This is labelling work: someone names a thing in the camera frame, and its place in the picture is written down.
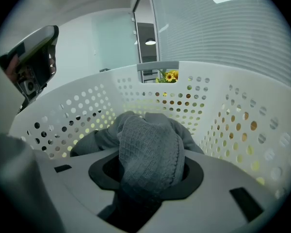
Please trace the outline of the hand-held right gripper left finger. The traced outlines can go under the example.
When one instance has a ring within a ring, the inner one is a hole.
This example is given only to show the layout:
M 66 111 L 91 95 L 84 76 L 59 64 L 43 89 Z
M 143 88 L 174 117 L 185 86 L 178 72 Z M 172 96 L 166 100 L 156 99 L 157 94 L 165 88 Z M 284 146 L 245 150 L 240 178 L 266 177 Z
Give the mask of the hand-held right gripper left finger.
M 120 229 L 97 217 L 112 203 L 114 192 L 102 190 L 90 178 L 89 167 L 115 149 L 77 157 L 50 159 L 35 151 L 42 180 L 67 233 L 119 233 Z

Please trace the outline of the person's left hand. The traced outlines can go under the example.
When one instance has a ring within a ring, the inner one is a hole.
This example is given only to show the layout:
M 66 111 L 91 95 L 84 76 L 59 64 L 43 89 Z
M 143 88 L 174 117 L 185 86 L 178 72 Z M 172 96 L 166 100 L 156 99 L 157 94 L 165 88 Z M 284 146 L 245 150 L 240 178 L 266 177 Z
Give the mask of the person's left hand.
M 50 74 L 54 75 L 56 73 L 56 58 L 52 56 L 51 54 L 48 55 L 49 57 L 49 69 L 50 69 Z

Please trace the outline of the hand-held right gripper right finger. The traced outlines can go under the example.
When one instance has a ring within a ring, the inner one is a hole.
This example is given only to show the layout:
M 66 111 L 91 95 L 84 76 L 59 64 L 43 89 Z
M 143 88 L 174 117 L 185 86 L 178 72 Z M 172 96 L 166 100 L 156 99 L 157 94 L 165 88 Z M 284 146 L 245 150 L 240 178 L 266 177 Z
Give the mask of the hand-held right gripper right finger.
M 241 169 L 220 158 L 187 151 L 204 178 L 183 200 L 164 201 L 143 233 L 254 233 L 277 212 L 289 189 L 289 166 L 245 159 Z

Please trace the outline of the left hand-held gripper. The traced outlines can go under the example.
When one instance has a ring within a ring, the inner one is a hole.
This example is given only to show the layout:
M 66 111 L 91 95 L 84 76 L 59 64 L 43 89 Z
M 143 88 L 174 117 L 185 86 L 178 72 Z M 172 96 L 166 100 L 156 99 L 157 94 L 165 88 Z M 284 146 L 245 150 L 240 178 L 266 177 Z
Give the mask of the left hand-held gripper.
M 0 67 L 25 98 L 22 107 L 35 101 L 54 77 L 50 74 L 49 54 L 56 58 L 58 36 L 58 26 L 45 26 L 0 56 Z

